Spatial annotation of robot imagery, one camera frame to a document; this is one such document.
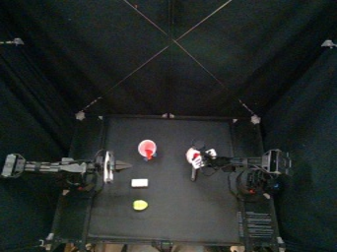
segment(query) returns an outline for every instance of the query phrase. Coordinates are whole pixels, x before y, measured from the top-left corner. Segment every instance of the white block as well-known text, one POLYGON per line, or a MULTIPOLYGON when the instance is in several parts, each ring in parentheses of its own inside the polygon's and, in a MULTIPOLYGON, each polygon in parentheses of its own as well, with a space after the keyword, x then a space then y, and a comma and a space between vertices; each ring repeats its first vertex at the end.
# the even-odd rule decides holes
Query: white block
POLYGON ((148 187, 149 179, 148 178, 137 178, 132 181, 132 187, 148 187))

